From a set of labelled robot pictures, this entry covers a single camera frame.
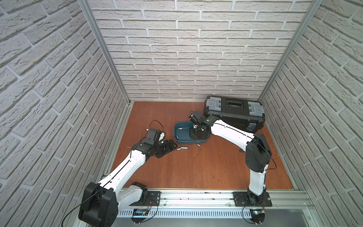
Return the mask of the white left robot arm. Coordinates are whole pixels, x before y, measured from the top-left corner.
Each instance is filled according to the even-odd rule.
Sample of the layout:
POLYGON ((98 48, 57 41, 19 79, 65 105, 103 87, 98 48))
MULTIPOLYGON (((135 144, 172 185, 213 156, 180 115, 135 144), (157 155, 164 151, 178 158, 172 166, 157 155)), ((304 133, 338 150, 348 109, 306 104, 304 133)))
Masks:
POLYGON ((98 183, 89 183, 83 193, 78 219, 93 227, 110 227, 119 211, 146 200, 147 187, 134 183, 123 189, 131 176, 152 156, 162 156, 177 149, 174 140, 137 143, 118 167, 98 183))

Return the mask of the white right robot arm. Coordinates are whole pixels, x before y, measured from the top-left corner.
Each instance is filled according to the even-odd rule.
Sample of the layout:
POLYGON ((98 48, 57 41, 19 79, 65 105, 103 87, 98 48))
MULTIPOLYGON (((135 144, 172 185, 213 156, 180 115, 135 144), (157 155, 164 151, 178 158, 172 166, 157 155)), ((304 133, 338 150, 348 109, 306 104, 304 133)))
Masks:
POLYGON ((191 138, 204 139, 213 134, 235 144, 245 152, 245 164, 250 169, 248 194, 257 198, 262 196, 266 191, 265 178, 272 159, 266 137, 261 133, 242 131, 212 116, 198 120, 192 115, 190 121, 193 123, 190 130, 191 138))

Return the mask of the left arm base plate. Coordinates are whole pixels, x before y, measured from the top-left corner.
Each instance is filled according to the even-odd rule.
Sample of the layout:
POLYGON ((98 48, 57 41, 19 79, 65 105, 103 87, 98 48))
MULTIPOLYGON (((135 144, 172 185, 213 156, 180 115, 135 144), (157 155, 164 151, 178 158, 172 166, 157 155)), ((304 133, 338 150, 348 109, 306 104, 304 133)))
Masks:
POLYGON ((160 191, 147 191, 143 192, 139 201, 133 203, 133 206, 149 206, 151 203, 156 205, 160 204, 160 191))

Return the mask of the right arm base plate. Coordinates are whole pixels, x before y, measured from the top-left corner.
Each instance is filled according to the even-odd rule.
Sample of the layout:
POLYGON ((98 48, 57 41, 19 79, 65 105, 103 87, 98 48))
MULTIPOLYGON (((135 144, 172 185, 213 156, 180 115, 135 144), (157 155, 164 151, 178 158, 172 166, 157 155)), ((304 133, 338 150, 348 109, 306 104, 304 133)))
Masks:
POLYGON ((236 207, 272 207, 272 201, 268 192, 255 195, 250 191, 232 192, 236 207))

